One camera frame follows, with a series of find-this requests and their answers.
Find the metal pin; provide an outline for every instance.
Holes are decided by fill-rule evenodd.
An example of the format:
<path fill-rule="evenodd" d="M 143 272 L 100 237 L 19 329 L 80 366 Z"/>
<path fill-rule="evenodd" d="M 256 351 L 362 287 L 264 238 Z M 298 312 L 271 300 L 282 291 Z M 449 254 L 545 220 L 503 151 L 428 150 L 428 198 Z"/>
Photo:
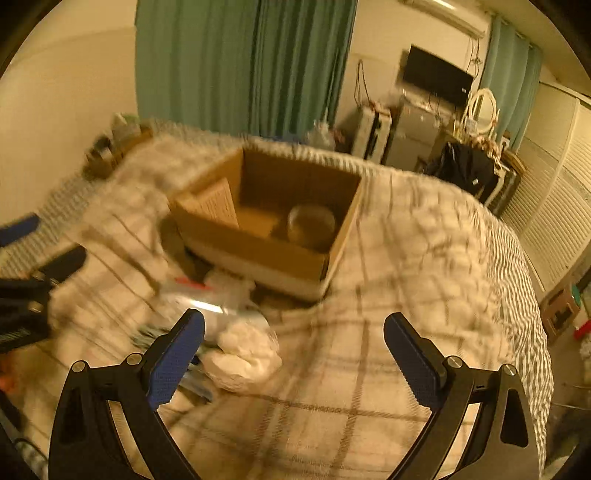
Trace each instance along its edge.
<path fill-rule="evenodd" d="M 132 353 L 125 359 L 128 365 L 138 365 L 142 361 L 141 353 Z"/>
<path fill-rule="evenodd" d="M 27 305 L 29 312 L 33 313 L 41 313 L 43 311 L 43 305 L 41 305 L 38 301 L 30 301 L 29 305 Z"/>
<path fill-rule="evenodd" d="M 458 356 L 451 356 L 447 359 L 447 364 L 452 368 L 460 368 L 463 363 L 462 359 Z"/>
<path fill-rule="evenodd" d="M 82 360 L 78 360 L 74 365 L 72 365 L 72 371 L 75 373 L 82 372 L 86 368 L 86 364 Z"/>
<path fill-rule="evenodd" d="M 509 364 L 503 365 L 503 370 L 505 371 L 505 373 L 507 375 L 510 375 L 512 377 L 513 377 L 513 375 L 515 375 L 517 373 L 517 370 L 515 369 L 515 367 L 513 365 L 509 365 Z"/>

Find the bed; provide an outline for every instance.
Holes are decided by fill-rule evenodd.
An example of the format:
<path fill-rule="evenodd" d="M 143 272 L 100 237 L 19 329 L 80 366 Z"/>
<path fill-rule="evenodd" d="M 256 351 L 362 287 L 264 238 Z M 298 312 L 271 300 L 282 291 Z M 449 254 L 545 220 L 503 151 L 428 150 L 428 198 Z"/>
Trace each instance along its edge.
<path fill-rule="evenodd" d="M 98 367 L 132 351 L 158 285 L 174 270 L 160 241 L 167 194 L 231 149 L 259 148 L 367 178 L 352 229 L 325 299 L 277 310 L 272 326 L 283 366 L 248 395 L 220 393 L 204 405 L 179 390 L 159 413 L 199 475 L 207 479 L 385 479 L 419 434 L 420 407 L 384 344 L 384 319 L 403 312 L 444 355 L 468 365 L 517 366 L 534 419 L 540 467 L 553 392 L 550 356 L 517 237 L 474 198 L 437 179 L 364 163 L 348 155 L 253 138 L 232 138 L 169 122 L 135 149 L 104 184 L 81 178 L 41 210 L 47 228 L 4 256 L 18 274 L 72 242 L 88 260 L 56 290 L 54 336 L 20 349 L 19 405 L 25 434 L 47 452 L 67 372 Z M 121 412 L 113 406 L 116 423 Z M 475 408 L 469 410 L 440 475 L 453 471 Z M 134 468 L 148 475 L 127 433 Z"/>

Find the cardboard box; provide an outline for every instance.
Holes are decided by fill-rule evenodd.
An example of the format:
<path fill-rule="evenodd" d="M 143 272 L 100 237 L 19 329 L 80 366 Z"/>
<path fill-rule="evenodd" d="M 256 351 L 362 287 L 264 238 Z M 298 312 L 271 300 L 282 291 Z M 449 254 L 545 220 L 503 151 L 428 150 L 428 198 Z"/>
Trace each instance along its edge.
<path fill-rule="evenodd" d="M 239 227 L 187 211 L 188 193 L 226 179 Z M 186 246 L 222 268 L 299 299 L 320 300 L 332 279 L 359 209 L 359 175 L 257 150 L 239 149 L 169 198 Z M 301 204 L 328 207 L 336 235 L 326 252 L 287 239 L 287 216 Z"/>

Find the closet door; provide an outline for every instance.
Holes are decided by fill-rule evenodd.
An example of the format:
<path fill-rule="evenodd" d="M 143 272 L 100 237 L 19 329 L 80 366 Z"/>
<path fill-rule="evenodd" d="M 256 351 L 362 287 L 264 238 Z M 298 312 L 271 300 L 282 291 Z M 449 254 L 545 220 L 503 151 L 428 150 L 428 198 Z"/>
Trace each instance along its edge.
<path fill-rule="evenodd" d="M 527 172 L 504 220 L 543 292 L 551 290 L 591 240 L 591 111 L 578 98 L 540 85 L 519 157 Z"/>

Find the curtain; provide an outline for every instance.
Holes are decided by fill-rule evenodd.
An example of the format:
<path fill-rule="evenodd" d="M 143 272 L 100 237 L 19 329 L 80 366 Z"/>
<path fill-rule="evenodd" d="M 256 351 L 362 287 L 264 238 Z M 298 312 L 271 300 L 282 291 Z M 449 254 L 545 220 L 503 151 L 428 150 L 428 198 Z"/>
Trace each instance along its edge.
<path fill-rule="evenodd" d="M 332 124 L 357 0 L 139 0 L 142 117 L 232 135 Z"/>
<path fill-rule="evenodd" d="M 542 51 L 521 38 L 515 27 L 499 16 L 492 24 L 491 41 L 480 88 L 490 88 L 499 108 L 497 139 L 511 133 L 509 148 L 519 148 L 540 81 Z"/>

